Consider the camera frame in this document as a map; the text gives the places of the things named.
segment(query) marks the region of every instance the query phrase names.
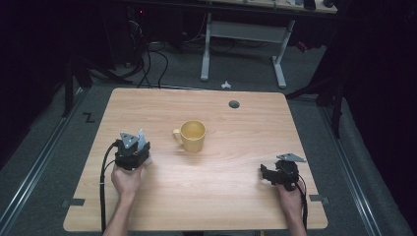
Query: dark background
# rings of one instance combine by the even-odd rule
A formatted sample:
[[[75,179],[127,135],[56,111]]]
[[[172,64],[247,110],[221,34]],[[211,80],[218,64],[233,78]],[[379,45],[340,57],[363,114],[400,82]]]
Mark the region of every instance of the dark background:
[[[364,19],[335,30],[301,23],[290,44],[327,45],[311,84],[343,78],[343,95],[376,166],[401,212],[417,232],[413,198],[417,145],[417,5],[415,0],[338,3],[339,14]],[[0,6],[1,158],[4,166],[34,118],[47,107],[75,55],[111,69],[130,62],[123,6],[52,1],[2,1]],[[195,33],[202,13],[147,9],[152,37],[180,47],[182,31]],[[340,69],[340,62],[347,63]],[[318,93],[332,92],[332,86]]]

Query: wooden table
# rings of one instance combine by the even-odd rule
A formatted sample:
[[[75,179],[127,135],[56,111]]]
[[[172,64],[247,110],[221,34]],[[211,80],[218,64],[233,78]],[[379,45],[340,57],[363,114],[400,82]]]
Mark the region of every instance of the wooden table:
[[[240,107],[229,107],[236,100]],[[204,148],[185,152],[172,130],[185,120],[207,127]],[[143,129],[151,143],[152,164],[131,214],[131,230],[283,229],[279,196],[262,179],[260,165],[274,169],[276,156],[304,158],[288,104],[276,92],[117,88],[110,97],[64,222],[67,231],[100,231],[99,174],[108,147],[120,132]],[[108,161],[114,159],[114,151]],[[298,163],[309,195],[318,193],[308,163]],[[107,219],[117,202],[106,172]],[[309,204],[309,228],[328,224],[321,202]]]

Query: cable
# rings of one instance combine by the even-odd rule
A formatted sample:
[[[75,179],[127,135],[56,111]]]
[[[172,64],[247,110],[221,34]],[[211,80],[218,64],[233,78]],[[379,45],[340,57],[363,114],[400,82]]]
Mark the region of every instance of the cable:
[[[116,142],[114,142],[113,144],[111,144],[111,146],[108,148],[107,152],[105,153],[105,156],[103,158],[103,163],[101,165],[101,173],[100,173],[100,208],[101,208],[101,231],[102,233],[104,233],[105,228],[106,228],[106,218],[105,218],[105,192],[104,192],[104,178],[105,178],[105,170],[107,169],[107,166],[105,165],[105,163],[107,162],[107,156],[110,153],[110,151],[114,148],[114,147],[118,147],[119,142],[121,142],[120,140],[117,140]]]
[[[165,58],[166,64],[165,69],[163,70],[162,74],[160,75],[159,79],[157,80],[157,87],[160,89],[160,81],[162,80],[163,75],[165,74],[166,70],[168,69],[168,58],[160,52],[154,51],[153,53],[157,53]]]
[[[139,82],[138,88],[141,87],[141,85],[144,82],[144,80],[147,80],[148,88],[151,89],[151,85],[150,85],[150,82],[148,80],[148,73],[149,73],[149,70],[150,70],[150,55],[149,55],[149,50],[147,49],[146,52],[147,52],[147,55],[148,55],[149,66],[148,66],[148,69],[144,72],[144,76],[142,77],[141,81]]]

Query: wrist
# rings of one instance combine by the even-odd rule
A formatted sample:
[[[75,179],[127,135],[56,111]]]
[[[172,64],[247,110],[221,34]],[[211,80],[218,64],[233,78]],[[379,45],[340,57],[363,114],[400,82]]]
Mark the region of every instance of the wrist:
[[[119,197],[119,204],[124,206],[131,206],[135,201],[135,196],[136,195],[134,194],[122,194]]]

